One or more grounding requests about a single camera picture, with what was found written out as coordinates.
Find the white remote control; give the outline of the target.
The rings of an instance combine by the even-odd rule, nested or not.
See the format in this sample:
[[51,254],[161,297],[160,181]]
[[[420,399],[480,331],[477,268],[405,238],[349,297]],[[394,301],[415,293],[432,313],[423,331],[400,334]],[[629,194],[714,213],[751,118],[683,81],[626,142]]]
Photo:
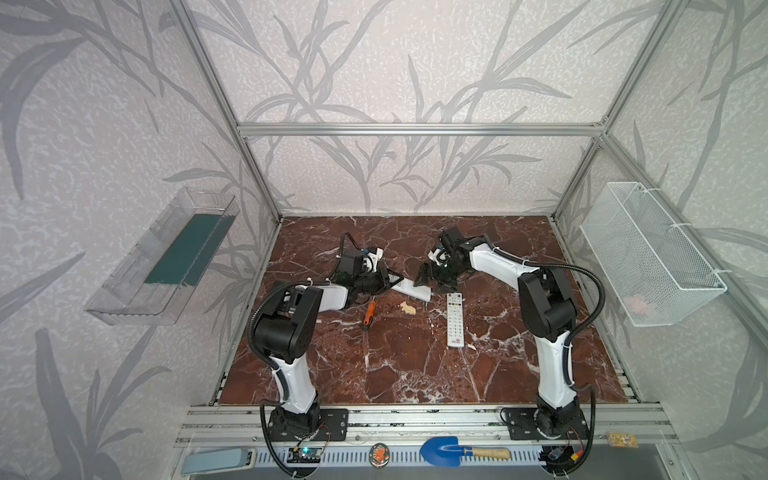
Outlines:
[[432,296],[432,290],[429,286],[416,286],[409,279],[400,280],[391,289],[423,302],[429,302]]

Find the orange handle screwdriver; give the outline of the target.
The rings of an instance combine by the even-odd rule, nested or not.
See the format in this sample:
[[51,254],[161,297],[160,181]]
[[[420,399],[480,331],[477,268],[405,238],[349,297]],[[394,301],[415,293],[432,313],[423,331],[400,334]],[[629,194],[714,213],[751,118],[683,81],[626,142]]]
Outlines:
[[363,318],[363,322],[361,324],[361,327],[365,331],[368,331],[371,328],[372,324],[373,324],[373,320],[374,320],[374,317],[375,317],[375,309],[376,309],[376,301],[375,300],[370,300],[368,302],[367,310],[366,310],[365,316]]

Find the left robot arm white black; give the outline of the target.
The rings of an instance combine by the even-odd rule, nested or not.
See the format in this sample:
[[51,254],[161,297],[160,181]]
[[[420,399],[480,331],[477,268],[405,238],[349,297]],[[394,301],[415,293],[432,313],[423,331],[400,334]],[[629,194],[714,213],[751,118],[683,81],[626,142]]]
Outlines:
[[307,360],[316,320],[327,311],[343,311],[359,296],[373,297],[402,284],[405,277],[382,262],[378,248],[340,253],[323,280],[277,282],[246,325],[249,350],[264,361],[277,384],[279,401],[264,415],[268,440],[299,440],[321,427],[321,407]]

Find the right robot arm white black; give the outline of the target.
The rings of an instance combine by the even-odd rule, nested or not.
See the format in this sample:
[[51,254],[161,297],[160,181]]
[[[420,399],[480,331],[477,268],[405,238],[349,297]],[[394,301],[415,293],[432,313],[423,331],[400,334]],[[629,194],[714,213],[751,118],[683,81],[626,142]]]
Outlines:
[[415,284],[435,284],[452,293],[465,273],[480,272],[504,282],[518,294],[521,318],[536,342],[539,385],[535,424],[540,434],[556,439],[580,419],[580,403],[572,379],[568,339],[578,309],[564,269],[516,257],[485,236],[466,238],[456,227],[439,235],[440,246],[428,254]]

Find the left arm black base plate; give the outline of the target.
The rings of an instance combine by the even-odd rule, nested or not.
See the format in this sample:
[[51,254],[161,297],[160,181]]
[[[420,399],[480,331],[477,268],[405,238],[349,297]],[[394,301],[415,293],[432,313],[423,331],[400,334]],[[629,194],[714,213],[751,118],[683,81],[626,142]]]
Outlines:
[[345,441],[349,423],[349,410],[311,408],[297,414],[277,407],[270,413],[267,432],[271,441],[299,441],[309,437],[331,442]]

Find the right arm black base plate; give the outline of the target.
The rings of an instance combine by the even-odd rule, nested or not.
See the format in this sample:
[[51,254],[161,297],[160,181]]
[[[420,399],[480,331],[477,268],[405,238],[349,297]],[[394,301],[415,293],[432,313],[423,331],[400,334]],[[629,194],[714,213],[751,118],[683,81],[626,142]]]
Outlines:
[[539,417],[536,407],[505,407],[500,411],[500,418],[511,440],[565,441],[580,438],[586,441],[589,437],[589,422],[583,413],[555,427],[545,427]]

